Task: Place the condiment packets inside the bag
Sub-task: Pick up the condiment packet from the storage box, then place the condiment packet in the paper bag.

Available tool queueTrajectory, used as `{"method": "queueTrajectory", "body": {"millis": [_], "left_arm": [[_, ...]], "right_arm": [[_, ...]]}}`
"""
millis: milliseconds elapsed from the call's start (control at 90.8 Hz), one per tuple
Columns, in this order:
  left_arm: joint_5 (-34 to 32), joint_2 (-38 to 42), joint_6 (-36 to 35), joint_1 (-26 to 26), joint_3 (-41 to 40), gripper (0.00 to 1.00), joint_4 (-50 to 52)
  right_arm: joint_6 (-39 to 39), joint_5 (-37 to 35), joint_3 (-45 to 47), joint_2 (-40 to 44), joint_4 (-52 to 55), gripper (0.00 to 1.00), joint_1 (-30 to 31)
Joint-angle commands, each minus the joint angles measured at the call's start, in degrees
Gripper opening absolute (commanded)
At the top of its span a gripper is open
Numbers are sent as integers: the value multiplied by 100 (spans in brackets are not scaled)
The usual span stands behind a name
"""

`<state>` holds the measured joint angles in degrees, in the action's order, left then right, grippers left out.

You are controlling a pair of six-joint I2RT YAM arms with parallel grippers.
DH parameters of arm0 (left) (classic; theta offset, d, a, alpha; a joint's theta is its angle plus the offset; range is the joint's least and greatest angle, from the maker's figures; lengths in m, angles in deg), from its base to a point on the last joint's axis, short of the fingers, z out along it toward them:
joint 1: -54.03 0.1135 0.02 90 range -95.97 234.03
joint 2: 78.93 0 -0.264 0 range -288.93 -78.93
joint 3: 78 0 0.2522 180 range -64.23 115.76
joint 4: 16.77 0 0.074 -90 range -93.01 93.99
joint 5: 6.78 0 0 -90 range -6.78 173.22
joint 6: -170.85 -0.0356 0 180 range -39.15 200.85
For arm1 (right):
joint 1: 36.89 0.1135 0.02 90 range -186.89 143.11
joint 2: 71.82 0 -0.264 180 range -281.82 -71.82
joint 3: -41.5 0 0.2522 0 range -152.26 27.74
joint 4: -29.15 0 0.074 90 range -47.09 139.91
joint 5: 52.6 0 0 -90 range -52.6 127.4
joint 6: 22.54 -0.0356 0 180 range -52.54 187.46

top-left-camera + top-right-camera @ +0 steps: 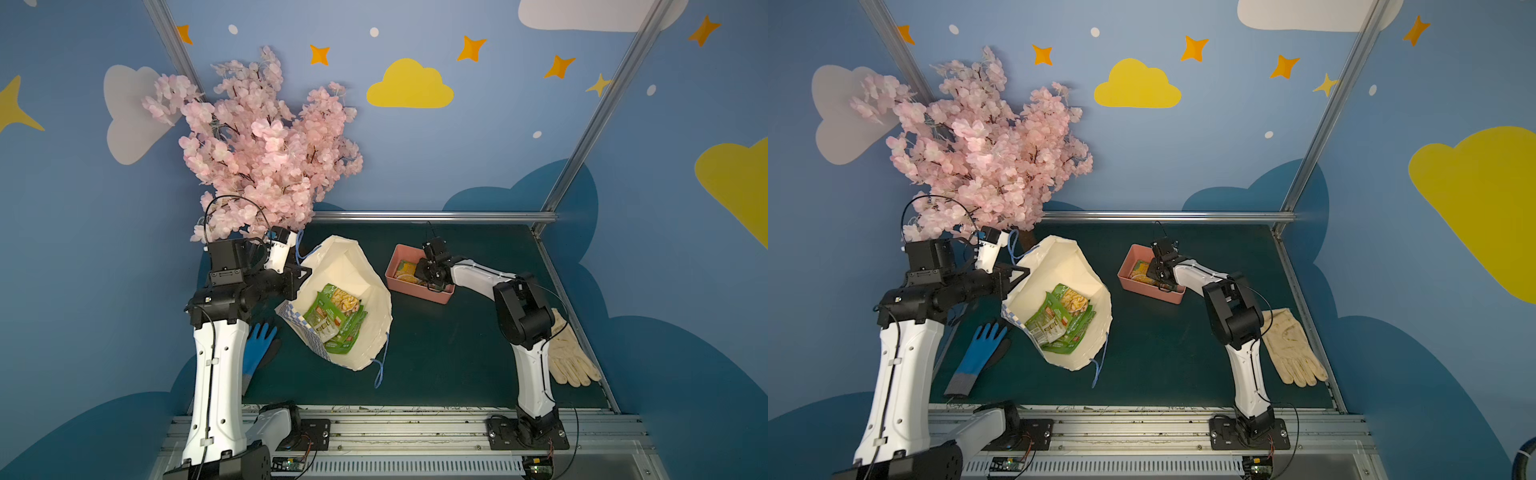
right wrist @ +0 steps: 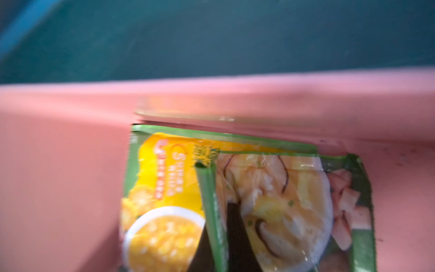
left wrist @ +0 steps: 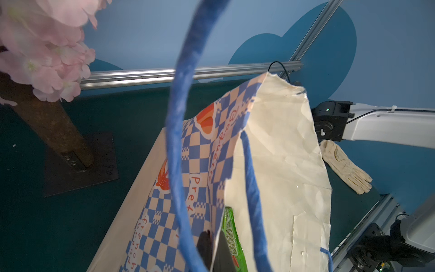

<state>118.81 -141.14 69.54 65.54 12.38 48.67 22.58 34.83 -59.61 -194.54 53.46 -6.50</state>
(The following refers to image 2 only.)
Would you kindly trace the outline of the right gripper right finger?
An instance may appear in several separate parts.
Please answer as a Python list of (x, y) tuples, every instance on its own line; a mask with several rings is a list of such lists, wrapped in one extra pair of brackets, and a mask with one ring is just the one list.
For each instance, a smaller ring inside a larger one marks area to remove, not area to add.
[(227, 205), (230, 272), (262, 272), (254, 255), (238, 204)]

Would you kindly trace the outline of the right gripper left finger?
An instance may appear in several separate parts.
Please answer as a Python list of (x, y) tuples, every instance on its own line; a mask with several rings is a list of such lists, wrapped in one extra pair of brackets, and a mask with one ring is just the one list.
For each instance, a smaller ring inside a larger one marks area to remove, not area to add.
[(207, 233), (207, 228), (204, 229), (199, 240), (198, 248), (188, 267), (187, 272), (214, 272), (215, 264), (213, 253), (210, 246), (210, 241)]

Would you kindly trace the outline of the green soup packet yellow corn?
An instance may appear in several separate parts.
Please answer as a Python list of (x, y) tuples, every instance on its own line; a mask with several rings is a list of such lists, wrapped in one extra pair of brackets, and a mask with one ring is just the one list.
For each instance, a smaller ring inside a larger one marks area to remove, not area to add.
[(234, 151), (316, 153), (310, 144), (167, 126), (134, 124), (120, 214), (126, 272), (186, 272), (204, 226), (215, 272), (229, 270), (229, 187), (215, 175), (218, 155)]

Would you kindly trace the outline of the green packet mushroom soup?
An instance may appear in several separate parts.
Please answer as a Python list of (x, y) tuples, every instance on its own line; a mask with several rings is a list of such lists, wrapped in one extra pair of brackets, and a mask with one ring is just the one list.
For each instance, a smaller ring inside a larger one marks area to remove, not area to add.
[(218, 155), (215, 172), (263, 272), (377, 270), (372, 188), (359, 156), (234, 151)]

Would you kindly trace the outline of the pink plastic tray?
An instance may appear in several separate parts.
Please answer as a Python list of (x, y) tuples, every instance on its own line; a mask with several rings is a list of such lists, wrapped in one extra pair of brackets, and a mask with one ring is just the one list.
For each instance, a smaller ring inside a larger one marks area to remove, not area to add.
[(112, 272), (134, 111), (355, 153), (381, 272), (435, 269), (435, 70), (1, 86), (1, 270)]

